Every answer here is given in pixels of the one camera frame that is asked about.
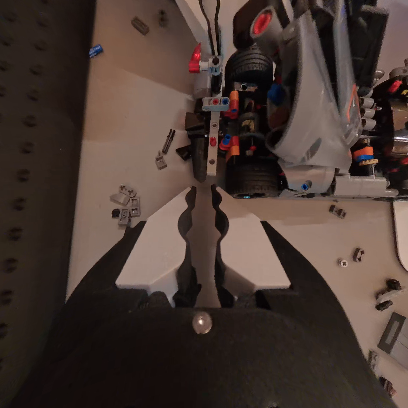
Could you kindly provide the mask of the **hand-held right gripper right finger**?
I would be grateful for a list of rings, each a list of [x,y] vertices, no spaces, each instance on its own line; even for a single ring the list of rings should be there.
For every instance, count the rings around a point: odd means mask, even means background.
[[[221,307],[260,290],[286,290],[290,280],[261,220],[226,191],[211,186],[215,228],[215,286]]]

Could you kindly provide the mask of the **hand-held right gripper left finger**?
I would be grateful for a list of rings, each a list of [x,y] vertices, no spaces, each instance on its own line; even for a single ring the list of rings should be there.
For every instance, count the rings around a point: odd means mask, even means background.
[[[195,306],[201,284],[187,235],[196,194],[195,186],[186,188],[147,219],[115,282],[118,288],[164,293],[173,307]]]

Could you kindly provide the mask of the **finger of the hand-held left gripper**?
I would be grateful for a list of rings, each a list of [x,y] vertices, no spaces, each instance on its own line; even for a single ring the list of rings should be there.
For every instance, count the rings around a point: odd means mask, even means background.
[[[237,10],[237,2],[234,0],[221,0],[218,14],[218,26],[220,29],[221,53],[223,57],[229,57],[234,52],[233,46],[233,17]]]
[[[176,0],[188,27],[201,51],[213,55],[215,50],[214,17],[215,1],[213,0]]]

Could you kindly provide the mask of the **grey lego car model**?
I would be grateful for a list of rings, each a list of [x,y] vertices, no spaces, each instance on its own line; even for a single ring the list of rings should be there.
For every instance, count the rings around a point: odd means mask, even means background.
[[[377,69],[378,1],[241,1],[234,52],[197,43],[185,130],[198,182],[225,165],[233,198],[407,201],[407,59]]]

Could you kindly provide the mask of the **dark grey lego piece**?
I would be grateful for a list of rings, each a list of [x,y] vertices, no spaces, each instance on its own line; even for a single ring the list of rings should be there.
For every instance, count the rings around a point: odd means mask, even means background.
[[[138,18],[138,17],[134,17],[132,20],[131,20],[131,25],[139,32],[139,33],[141,33],[143,36],[146,36],[148,33],[149,33],[149,31],[150,31],[150,28],[149,28],[149,26],[146,24],[146,23],[144,23],[140,18]]]

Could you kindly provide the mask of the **grey lego panel assembly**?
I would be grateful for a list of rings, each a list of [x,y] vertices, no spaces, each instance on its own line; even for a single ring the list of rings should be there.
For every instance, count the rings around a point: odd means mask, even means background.
[[[393,299],[404,293],[405,287],[393,278],[385,281],[385,288],[377,293],[375,309],[384,312],[393,306]],[[392,312],[379,340],[378,348],[394,359],[401,367],[408,369],[408,319],[407,316]]]

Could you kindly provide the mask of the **white rounded board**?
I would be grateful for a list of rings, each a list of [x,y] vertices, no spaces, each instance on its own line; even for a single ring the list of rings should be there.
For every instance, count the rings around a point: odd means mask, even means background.
[[[397,257],[404,270],[408,271],[408,202],[395,201],[392,210]]]

